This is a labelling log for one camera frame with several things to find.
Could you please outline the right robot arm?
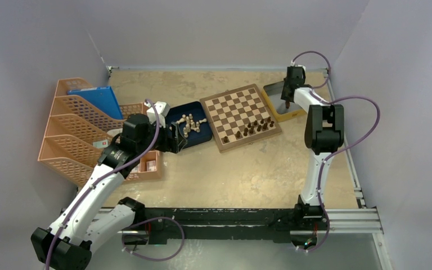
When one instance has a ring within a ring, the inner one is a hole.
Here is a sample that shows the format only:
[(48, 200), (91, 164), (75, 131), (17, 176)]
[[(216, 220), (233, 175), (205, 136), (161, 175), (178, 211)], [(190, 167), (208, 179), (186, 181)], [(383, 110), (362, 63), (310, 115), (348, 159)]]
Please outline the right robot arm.
[(281, 94), (287, 105), (294, 103), (307, 113), (304, 143), (309, 150), (309, 165), (293, 214), (295, 225), (301, 229), (326, 217), (323, 202), (328, 175), (326, 169), (331, 164), (329, 156), (344, 143), (343, 106), (331, 105), (305, 81), (303, 66), (287, 67)]

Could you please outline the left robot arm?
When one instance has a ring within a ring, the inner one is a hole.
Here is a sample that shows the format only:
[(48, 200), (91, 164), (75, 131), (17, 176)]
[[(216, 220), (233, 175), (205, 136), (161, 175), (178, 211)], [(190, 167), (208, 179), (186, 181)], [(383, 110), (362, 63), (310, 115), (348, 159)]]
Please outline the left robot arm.
[(99, 220), (94, 220), (104, 202), (122, 185), (149, 151), (178, 153), (174, 128), (150, 122), (144, 114), (132, 114), (97, 160), (93, 172), (69, 207), (48, 227), (38, 227), (31, 243), (46, 269), (85, 269), (92, 255), (118, 231), (138, 230), (146, 219), (144, 204), (125, 197)]

